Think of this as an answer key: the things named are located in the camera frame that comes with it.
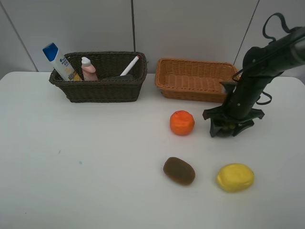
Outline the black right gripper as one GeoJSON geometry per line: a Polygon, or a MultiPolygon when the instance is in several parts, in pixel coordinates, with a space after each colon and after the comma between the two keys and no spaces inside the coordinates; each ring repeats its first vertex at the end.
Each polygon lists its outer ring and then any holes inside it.
{"type": "Polygon", "coordinates": [[[210,136],[225,137],[223,127],[226,122],[237,124],[232,136],[254,125],[253,119],[264,117],[264,112],[253,106],[265,88],[263,81],[221,82],[226,98],[221,106],[204,110],[203,118],[210,119],[210,136]]]}

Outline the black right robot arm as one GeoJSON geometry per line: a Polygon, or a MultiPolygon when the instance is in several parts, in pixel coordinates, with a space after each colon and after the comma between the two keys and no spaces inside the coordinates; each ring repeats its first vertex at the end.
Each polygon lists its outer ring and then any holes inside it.
{"type": "Polygon", "coordinates": [[[204,110],[211,121],[210,136],[237,136],[262,119],[264,112],[254,109],[265,87],[284,71],[304,65],[305,29],[296,27],[285,37],[264,48],[253,47],[244,57],[239,80],[221,82],[226,97],[221,106],[204,110]]]}

